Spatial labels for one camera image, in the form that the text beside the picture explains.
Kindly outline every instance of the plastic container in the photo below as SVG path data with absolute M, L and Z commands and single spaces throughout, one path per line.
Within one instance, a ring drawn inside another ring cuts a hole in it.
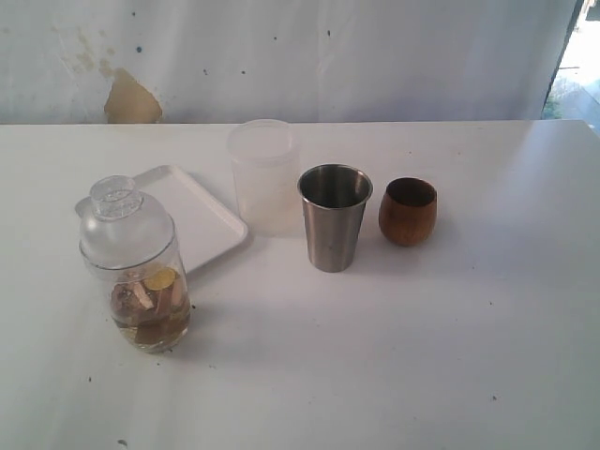
M 253 233 L 283 235 L 299 223 L 298 147 L 290 125 L 278 120 L 247 122 L 230 134 L 237 207 Z
M 172 218 L 133 179 L 111 176 L 90 190 L 80 251 L 123 336 L 164 352 L 188 330 L 189 299 Z

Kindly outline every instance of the liquid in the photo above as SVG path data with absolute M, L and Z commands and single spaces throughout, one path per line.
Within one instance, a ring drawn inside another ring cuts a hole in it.
M 111 308 L 121 334 L 144 352 L 164 352 L 188 331 L 186 282 L 171 268 L 143 281 L 116 285 Z

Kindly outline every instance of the glass jar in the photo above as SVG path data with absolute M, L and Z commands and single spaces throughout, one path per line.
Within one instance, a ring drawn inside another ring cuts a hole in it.
M 133 179 L 111 176 L 90 190 L 80 251 L 123 336 L 164 352 L 188 330 L 189 298 L 173 219 Z

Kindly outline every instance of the white wall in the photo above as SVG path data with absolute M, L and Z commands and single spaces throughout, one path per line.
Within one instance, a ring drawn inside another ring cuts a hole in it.
M 575 3 L 0 0 L 0 122 L 537 118 Z

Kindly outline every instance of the translucent plastic cup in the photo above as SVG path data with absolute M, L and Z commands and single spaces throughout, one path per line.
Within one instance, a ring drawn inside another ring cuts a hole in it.
M 301 217 L 296 190 L 299 148 L 290 125 L 253 120 L 232 131 L 228 140 L 240 217 L 253 233 L 278 236 Z

